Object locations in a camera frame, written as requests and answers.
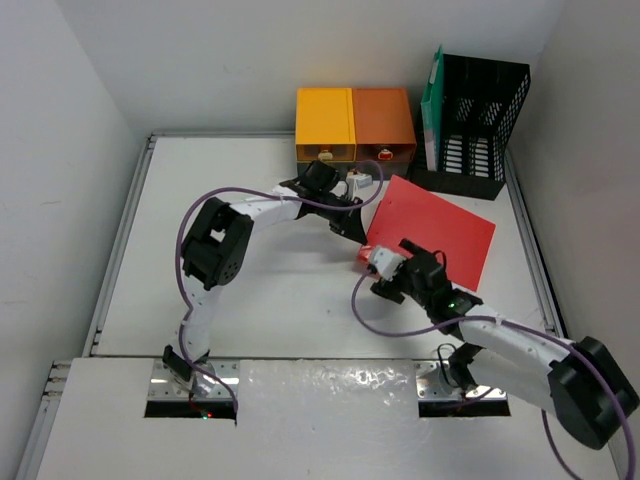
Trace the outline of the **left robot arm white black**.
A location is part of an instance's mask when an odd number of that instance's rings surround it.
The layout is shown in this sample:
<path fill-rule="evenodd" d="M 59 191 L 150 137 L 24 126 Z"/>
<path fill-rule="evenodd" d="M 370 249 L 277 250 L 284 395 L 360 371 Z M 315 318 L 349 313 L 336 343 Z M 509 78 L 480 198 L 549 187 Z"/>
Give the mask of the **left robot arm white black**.
<path fill-rule="evenodd" d="M 196 200 L 177 233 L 174 269 L 186 313 L 164 348 L 164 366 L 188 386 L 204 371 L 212 322 L 212 309 L 205 304 L 216 302 L 222 287 L 238 275 L 254 233 L 313 214 L 333 233 L 366 244 L 360 210 L 374 198 L 362 200 L 356 191 L 372 183 L 367 173 L 354 170 L 342 178 L 337 169 L 315 160 L 268 192 L 224 187 Z"/>

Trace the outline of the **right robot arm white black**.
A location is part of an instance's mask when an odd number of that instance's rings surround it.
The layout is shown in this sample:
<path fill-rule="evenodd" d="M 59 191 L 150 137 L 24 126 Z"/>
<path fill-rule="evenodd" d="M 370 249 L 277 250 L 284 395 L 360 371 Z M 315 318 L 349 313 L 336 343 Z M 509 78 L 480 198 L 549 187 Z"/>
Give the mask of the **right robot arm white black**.
<path fill-rule="evenodd" d="M 407 239 L 402 255 L 377 246 L 368 268 L 374 294 L 426 313 L 430 331 L 460 346 L 448 376 L 468 391 L 495 387 L 553 415 L 582 445 L 602 449 L 639 407 L 639 396 L 606 346 L 593 337 L 575 342 L 501 319 L 479 297 L 451 282 L 443 261 Z"/>

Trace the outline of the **transparent grey drawer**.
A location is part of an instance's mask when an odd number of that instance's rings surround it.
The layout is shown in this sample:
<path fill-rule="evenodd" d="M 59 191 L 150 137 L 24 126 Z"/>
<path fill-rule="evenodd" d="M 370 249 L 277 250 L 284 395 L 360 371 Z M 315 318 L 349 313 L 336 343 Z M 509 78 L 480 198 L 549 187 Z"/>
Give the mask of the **transparent grey drawer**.
<path fill-rule="evenodd" d="M 410 180 L 412 164 L 410 162 L 380 162 L 382 178 L 389 181 L 392 176 Z"/>

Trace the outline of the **green clip file folder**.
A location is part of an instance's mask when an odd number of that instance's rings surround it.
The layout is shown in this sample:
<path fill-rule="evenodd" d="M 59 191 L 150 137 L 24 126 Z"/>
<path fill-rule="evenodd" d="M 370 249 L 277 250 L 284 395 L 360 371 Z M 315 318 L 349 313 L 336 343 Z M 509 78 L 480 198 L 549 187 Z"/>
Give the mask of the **green clip file folder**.
<path fill-rule="evenodd" d="M 443 98 L 444 54 L 442 46 L 439 46 L 433 56 L 420 103 L 426 167 L 429 171 L 438 170 Z"/>

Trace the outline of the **red clip file folder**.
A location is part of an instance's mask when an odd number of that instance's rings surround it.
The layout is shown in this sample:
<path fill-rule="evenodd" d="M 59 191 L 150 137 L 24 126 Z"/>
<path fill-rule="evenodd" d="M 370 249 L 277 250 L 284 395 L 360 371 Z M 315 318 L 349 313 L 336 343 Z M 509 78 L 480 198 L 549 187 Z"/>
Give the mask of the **red clip file folder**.
<path fill-rule="evenodd" d="M 434 193 L 394 175 L 378 203 L 367 232 L 368 244 L 357 260 L 365 263 L 376 246 L 407 256 L 400 247 L 408 239 L 447 257 L 447 275 L 454 283 L 479 287 L 496 225 Z"/>

